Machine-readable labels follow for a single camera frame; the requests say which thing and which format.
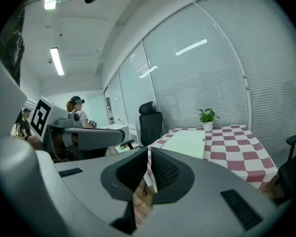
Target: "chair armrest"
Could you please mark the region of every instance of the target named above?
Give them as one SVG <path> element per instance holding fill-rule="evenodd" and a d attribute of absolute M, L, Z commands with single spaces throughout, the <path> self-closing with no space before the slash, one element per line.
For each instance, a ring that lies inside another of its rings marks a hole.
<path fill-rule="evenodd" d="M 295 144 L 296 143 L 296 135 L 293 135 L 293 136 L 291 136 L 291 137 L 289 137 L 287 140 L 286 140 L 286 143 L 288 144 L 288 145 L 293 145 L 293 144 Z"/>
<path fill-rule="evenodd" d="M 134 140 L 128 140 L 128 141 L 125 141 L 125 142 L 121 143 L 119 146 L 124 147 L 125 145 L 128 145 L 129 149 L 134 149 L 133 146 L 132 146 L 132 142 L 134 142 Z"/>

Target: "ponytail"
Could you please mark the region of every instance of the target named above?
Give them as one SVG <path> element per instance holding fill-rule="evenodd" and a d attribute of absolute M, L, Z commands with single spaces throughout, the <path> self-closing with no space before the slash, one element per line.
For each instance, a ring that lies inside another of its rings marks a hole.
<path fill-rule="evenodd" d="M 67 102 L 67 112 L 72 113 L 74 110 L 74 105 L 72 104 L 72 102 L 68 101 Z"/>

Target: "white flower pot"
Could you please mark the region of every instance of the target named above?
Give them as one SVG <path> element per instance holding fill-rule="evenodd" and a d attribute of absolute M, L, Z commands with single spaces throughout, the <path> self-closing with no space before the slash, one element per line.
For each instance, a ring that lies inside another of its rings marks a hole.
<path fill-rule="evenodd" d="M 213 121 L 211 122 L 202 122 L 204 131 L 210 132 L 213 130 Z"/>

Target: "chair headrest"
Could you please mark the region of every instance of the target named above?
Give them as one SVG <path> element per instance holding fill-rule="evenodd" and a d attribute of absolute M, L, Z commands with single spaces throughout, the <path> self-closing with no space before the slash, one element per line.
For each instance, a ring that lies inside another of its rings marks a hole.
<path fill-rule="evenodd" d="M 139 113 L 140 114 L 151 114 L 151 113 L 155 113 L 156 111 L 154 110 L 153 106 L 152 106 L 152 101 L 145 103 L 143 105 L 141 105 L 139 107 Z"/>

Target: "white wall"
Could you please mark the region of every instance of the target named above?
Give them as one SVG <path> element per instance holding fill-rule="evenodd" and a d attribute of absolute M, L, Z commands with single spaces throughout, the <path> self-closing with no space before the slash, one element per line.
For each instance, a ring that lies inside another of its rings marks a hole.
<path fill-rule="evenodd" d="M 20 88 L 23 93 L 34 101 L 38 101 L 41 95 L 42 82 L 35 73 L 35 71 L 29 67 L 27 61 L 24 59 L 21 62 L 21 80 Z"/>
<path fill-rule="evenodd" d="M 55 76 L 53 79 L 44 80 L 41 94 L 42 96 L 51 96 L 90 90 L 102 90 L 101 77 L 93 76 L 90 73 L 79 73 Z"/>
<path fill-rule="evenodd" d="M 129 19 L 112 45 L 102 69 L 102 86 L 106 88 L 128 53 L 154 27 L 182 7 L 197 0 L 148 0 Z"/>
<path fill-rule="evenodd" d="M 107 108 L 103 98 L 104 95 L 101 90 L 57 94 L 46 96 L 45 98 L 66 110 L 66 104 L 73 96 L 79 96 L 85 100 L 82 109 L 87 114 L 89 120 L 95 121 L 98 124 L 98 127 L 110 125 Z"/>

